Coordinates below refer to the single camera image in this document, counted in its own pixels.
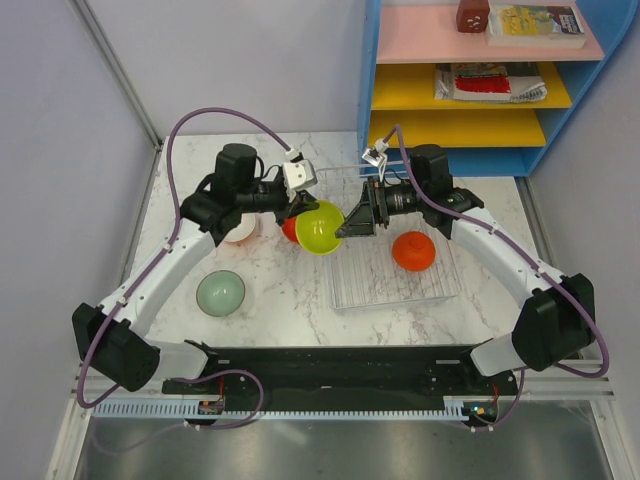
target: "lime green cup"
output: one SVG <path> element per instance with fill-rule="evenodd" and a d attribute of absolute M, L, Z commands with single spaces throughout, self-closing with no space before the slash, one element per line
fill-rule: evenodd
<path fill-rule="evenodd" d="M 300 246 L 307 252 L 328 255 L 342 245 L 342 239 L 336 238 L 336 230 L 344 223 L 344 215 L 331 202 L 317 202 L 320 205 L 317 210 L 296 217 L 296 236 Z"/>
<path fill-rule="evenodd" d="M 242 278 L 230 270 L 219 270 L 202 279 L 196 291 L 200 310 L 212 317 L 224 317 L 235 312 L 244 301 Z"/>

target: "white marble surface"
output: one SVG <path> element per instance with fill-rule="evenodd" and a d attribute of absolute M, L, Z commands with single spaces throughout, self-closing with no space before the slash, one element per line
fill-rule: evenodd
<path fill-rule="evenodd" d="M 316 168 L 358 162 L 356 134 L 285 134 Z M 213 170 L 224 144 L 253 145 L 268 165 L 281 163 L 281 147 L 266 135 L 186 136 L 174 145 L 179 197 L 192 193 Z M 457 179 L 485 201 L 494 217 L 525 246 L 533 241 L 512 178 Z M 173 209 L 161 160 L 135 262 L 141 262 L 164 237 Z M 258 237 L 247 244 L 222 244 L 185 278 L 160 311 L 150 338 L 204 341 L 214 346 L 425 345 L 476 343 L 511 331 L 518 309 L 505 288 L 475 258 L 457 245 L 452 252 L 462 284 L 459 296 L 435 305 L 338 313 L 330 306 L 322 258 L 290 243 L 271 214 L 261 217 Z M 247 284 L 241 308 L 212 318 L 195 301 L 198 283 L 220 269 L 234 270 Z"/>

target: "orange bowl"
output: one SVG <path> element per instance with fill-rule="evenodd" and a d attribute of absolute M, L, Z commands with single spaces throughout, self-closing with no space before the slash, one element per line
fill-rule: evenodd
<path fill-rule="evenodd" d="M 282 233 L 284 233 L 284 236 L 293 243 L 300 243 L 298 242 L 298 236 L 296 235 L 296 218 L 298 217 L 287 218 L 284 221 L 284 225 L 282 225 Z"/>
<path fill-rule="evenodd" d="M 407 232 L 393 242 L 391 255 L 405 270 L 422 272 L 433 265 L 436 259 L 436 246 L 422 232 Z"/>

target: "wire rack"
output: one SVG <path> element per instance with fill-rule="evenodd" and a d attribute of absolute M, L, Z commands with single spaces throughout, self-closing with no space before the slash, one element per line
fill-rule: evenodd
<path fill-rule="evenodd" d="M 401 163 L 390 163 L 389 168 L 406 177 Z M 319 169 L 316 173 L 321 197 L 336 204 L 345 216 L 357 205 L 363 181 L 376 174 L 363 165 Z M 391 183 L 398 181 L 389 170 L 387 178 Z M 391 256 L 393 242 L 408 231 L 425 233 L 436 246 L 436 260 L 423 272 L 409 272 Z M 389 227 L 378 227 L 375 237 L 345 239 L 336 252 L 325 258 L 325 266 L 330 303 L 338 310 L 433 302 L 460 293 L 449 243 L 419 213 L 392 217 Z"/>

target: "blue shelf side panel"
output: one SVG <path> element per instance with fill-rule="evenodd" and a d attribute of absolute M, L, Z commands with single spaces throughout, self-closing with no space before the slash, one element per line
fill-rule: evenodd
<path fill-rule="evenodd" d="M 362 42 L 362 64 L 360 65 L 360 98 L 358 98 L 358 147 L 363 152 L 369 136 L 369 118 L 373 101 L 373 84 L 378 58 L 378 36 L 380 34 L 380 2 L 367 0 Z"/>
<path fill-rule="evenodd" d="M 447 148 L 449 170 L 455 177 L 522 177 L 526 148 Z M 389 161 L 401 161 L 400 150 L 387 150 Z"/>
<path fill-rule="evenodd" d="M 524 149 L 523 160 L 526 175 L 533 172 L 569 121 L 589 87 L 626 35 L 638 8 L 638 0 L 578 0 L 577 4 L 598 39 L 605 57 L 601 62 L 560 62 L 557 64 L 558 72 L 571 96 L 573 106 L 567 110 L 537 111 L 538 121 L 547 139 L 547 145 L 542 148 Z"/>

